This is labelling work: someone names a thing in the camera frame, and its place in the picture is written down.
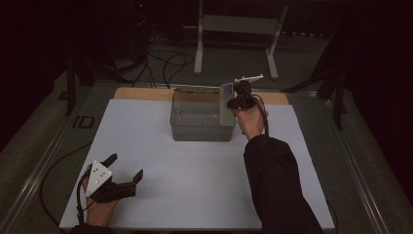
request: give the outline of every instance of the dark background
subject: dark background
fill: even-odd
[[[183,39],[182,25],[197,25],[198,1],[134,2],[144,4],[145,9],[131,9],[131,1],[2,1],[0,149],[54,88],[68,56],[77,57],[84,71],[81,80],[91,85],[93,76],[80,54],[109,66],[114,66],[113,58],[139,61],[152,24],[179,40]],[[233,2],[206,1],[205,11],[273,16],[272,11],[262,11],[270,8],[262,6],[274,1],[237,1],[237,7],[228,8]],[[301,1],[289,6],[283,27],[287,35],[332,35],[314,75],[336,60],[345,65],[346,87],[353,92],[359,111],[413,203],[413,188],[409,186],[413,181],[409,172],[413,165],[409,114],[413,106],[412,2]],[[149,21],[148,27],[140,26],[131,35],[129,28],[142,19]],[[130,43],[136,43],[133,52],[125,49]]]

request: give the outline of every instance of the transparent bin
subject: transparent bin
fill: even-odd
[[[234,131],[220,125],[219,93],[213,92],[175,91],[169,121],[177,141],[229,141]]]

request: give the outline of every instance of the hand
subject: hand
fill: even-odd
[[[88,187],[89,178],[86,177],[82,182],[82,187],[86,191]],[[97,203],[90,197],[86,198],[86,203],[88,206],[88,217],[87,224],[91,226],[101,226],[106,227],[109,225],[112,215],[115,212],[116,205],[118,205],[119,200],[110,203]]]
[[[262,100],[258,100],[258,103],[264,109]],[[232,111],[237,116],[238,124],[248,140],[262,134],[264,120],[257,105],[254,105],[249,110],[233,109]]]

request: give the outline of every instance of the clear plastic container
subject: clear plastic container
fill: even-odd
[[[235,126],[220,125],[219,93],[213,92],[175,91],[169,121],[177,141],[229,141]]]

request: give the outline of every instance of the black sleeve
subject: black sleeve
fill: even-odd
[[[256,136],[246,145],[244,160],[262,233],[322,233],[303,197],[297,162],[287,143]]]
[[[88,224],[77,225],[70,230],[69,234],[116,234],[109,227],[90,226]]]

